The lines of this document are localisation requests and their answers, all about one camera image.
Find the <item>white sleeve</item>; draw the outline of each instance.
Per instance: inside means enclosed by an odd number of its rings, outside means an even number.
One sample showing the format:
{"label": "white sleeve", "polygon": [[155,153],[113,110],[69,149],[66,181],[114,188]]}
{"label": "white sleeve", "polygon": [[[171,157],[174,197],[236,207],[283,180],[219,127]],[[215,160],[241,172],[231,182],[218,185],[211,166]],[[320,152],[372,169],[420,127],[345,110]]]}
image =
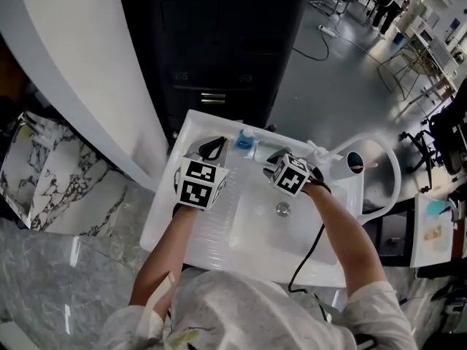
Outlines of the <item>white sleeve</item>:
{"label": "white sleeve", "polygon": [[387,281],[368,284],[355,292],[342,313],[342,320],[354,335],[373,336],[377,349],[417,349],[410,324]]}
{"label": "white sleeve", "polygon": [[[95,349],[146,349],[142,344],[147,343],[148,339],[139,338],[136,335],[136,329],[142,319],[143,311],[143,306],[128,306],[114,312],[104,324]],[[162,329],[163,322],[161,317],[152,311],[149,319],[149,338],[161,340]]]}

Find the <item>sink basin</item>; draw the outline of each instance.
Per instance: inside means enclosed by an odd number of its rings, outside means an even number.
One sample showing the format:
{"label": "sink basin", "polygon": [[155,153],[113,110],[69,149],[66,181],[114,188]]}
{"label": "sink basin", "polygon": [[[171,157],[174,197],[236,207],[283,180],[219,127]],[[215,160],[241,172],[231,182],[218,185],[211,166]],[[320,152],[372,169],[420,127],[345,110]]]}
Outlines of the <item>sink basin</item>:
{"label": "sink basin", "polygon": [[[258,175],[262,167],[243,161],[245,180],[239,188],[241,195],[229,246],[257,258],[276,258],[282,254],[303,258],[311,249],[323,223],[313,202],[305,193],[293,198],[275,190],[265,176]],[[331,191],[345,205],[346,192],[336,185],[332,186]],[[280,203],[286,204],[288,210],[284,216],[277,213]],[[337,264],[326,233],[322,235],[311,260],[327,265]]]}
{"label": "sink basin", "polygon": [[[233,144],[241,129],[239,122],[189,111],[172,150],[140,240],[152,250],[171,220],[176,203],[173,175],[181,158],[196,140],[225,136],[231,140],[227,156],[230,173],[216,204],[196,217],[185,255],[185,263],[206,269],[238,271],[245,275],[288,283],[323,223],[311,199],[304,193],[293,198],[275,190],[263,175],[264,164],[245,156]],[[287,146],[306,157],[310,145],[269,131],[253,128],[258,139]],[[326,177],[326,167],[320,167]],[[333,196],[355,217],[361,214],[363,173],[328,183]],[[277,206],[285,203],[281,217]],[[310,259],[296,277],[297,284],[344,287],[344,274],[326,232]]]}

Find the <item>gray floor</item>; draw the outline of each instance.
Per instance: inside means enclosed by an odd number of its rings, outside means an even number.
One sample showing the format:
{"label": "gray floor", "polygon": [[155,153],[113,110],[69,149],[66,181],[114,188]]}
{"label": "gray floor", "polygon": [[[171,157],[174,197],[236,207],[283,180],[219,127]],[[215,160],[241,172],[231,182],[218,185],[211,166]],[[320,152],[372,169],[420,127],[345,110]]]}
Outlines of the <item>gray floor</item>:
{"label": "gray floor", "polygon": [[[363,13],[350,6],[350,11],[357,18]],[[403,173],[403,186],[400,199],[413,197],[421,187],[428,184],[423,166],[416,174],[406,175],[405,166],[413,166],[420,159],[418,151],[409,141],[398,141],[402,131],[416,134],[420,131],[420,122],[435,105],[424,98],[418,104],[407,105],[401,101],[401,91],[391,93],[381,80],[377,67],[394,54],[398,47],[392,43],[395,27],[386,33],[387,39],[378,37],[369,26],[362,26],[344,15],[341,20],[333,16],[331,22],[311,5],[306,7],[301,27],[294,47],[310,56],[323,58],[325,45],[318,25],[334,28],[336,25],[341,38],[350,40],[368,51],[363,50],[343,39],[334,39],[324,35],[329,46],[329,58],[317,62],[292,52],[285,71],[277,100],[269,118],[269,123],[277,125],[277,133],[302,141],[311,139],[314,143],[332,149],[351,136],[362,132],[378,132],[385,136],[398,157]],[[404,63],[391,61],[389,70],[396,72]],[[389,86],[394,83],[387,69],[382,75]],[[414,74],[404,77],[403,84],[410,88]],[[426,77],[421,76],[412,95],[417,96],[423,85],[429,85]],[[355,143],[352,150],[357,150],[366,163],[377,162],[378,168],[367,170],[365,198],[367,206],[384,206],[393,189],[393,174],[389,160],[382,150],[372,141]],[[435,198],[445,196],[452,191],[450,179],[443,167],[433,170],[433,190],[429,195]]]}
{"label": "gray floor", "polygon": [[[326,22],[307,7],[295,46],[310,55],[324,55],[316,26]],[[350,17],[343,18],[338,27],[344,37],[365,47],[378,61],[395,50],[390,40],[377,38]],[[398,102],[398,95],[382,84],[376,73],[378,63],[348,42],[326,40],[330,47],[327,61],[291,55],[271,115],[278,132],[332,147],[355,133],[382,131],[393,143],[401,164],[417,160],[408,145],[398,145],[397,137],[402,130],[416,132],[433,104],[415,104],[399,115],[406,103]],[[392,185],[387,162],[372,144],[360,144],[356,149],[367,161],[380,163],[368,170],[366,200],[383,205]],[[425,180],[423,172],[405,176],[401,197],[415,194]],[[435,180],[436,186],[443,187],[433,195],[443,195],[447,176],[442,168],[436,171]],[[134,277],[147,257],[139,248],[139,236],[151,200],[152,195],[142,188],[131,187],[111,238],[30,232],[0,220],[0,315],[14,319],[40,349],[92,348],[107,317],[127,304]],[[429,294],[445,280],[414,279],[414,271],[408,268],[386,268],[386,272],[400,298],[413,298],[402,307],[421,345],[439,324],[443,306],[429,303]],[[310,290],[326,303],[342,306],[345,302],[342,290]],[[316,306],[309,295],[292,297],[310,311]]]}

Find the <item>curved white pipe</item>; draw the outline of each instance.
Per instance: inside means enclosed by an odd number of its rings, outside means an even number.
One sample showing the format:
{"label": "curved white pipe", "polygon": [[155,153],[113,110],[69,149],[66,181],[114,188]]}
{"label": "curved white pipe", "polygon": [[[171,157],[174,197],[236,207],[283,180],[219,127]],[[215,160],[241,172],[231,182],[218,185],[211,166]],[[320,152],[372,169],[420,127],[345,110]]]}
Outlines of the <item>curved white pipe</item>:
{"label": "curved white pipe", "polygon": [[332,158],[335,154],[337,154],[341,150],[347,148],[349,145],[360,140],[372,140],[375,143],[377,143],[381,148],[383,148],[383,150],[386,152],[387,156],[389,157],[389,161],[391,162],[391,166],[393,167],[393,172],[394,172],[394,189],[393,189],[393,194],[391,195],[389,204],[386,205],[384,208],[378,211],[375,211],[371,214],[359,215],[357,217],[357,221],[361,225],[364,225],[369,220],[383,216],[384,214],[388,213],[389,210],[393,208],[401,192],[402,178],[401,178],[401,167],[399,166],[399,162],[397,161],[397,157],[395,156],[393,150],[381,136],[378,136],[373,133],[359,133],[358,135],[353,136],[352,138],[340,144],[337,148],[332,149],[329,153],[324,154],[322,157],[322,160],[327,160],[327,159]]}

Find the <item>marble countertop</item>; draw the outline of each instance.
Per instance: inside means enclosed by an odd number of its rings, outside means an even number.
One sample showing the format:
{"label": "marble countertop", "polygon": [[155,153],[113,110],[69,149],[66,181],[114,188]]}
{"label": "marble countertop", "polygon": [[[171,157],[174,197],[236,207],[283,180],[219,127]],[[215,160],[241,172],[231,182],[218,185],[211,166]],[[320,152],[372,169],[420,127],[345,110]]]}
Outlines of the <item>marble countertop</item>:
{"label": "marble countertop", "polygon": [[69,126],[25,113],[0,170],[0,194],[31,230],[109,236],[128,180]]}

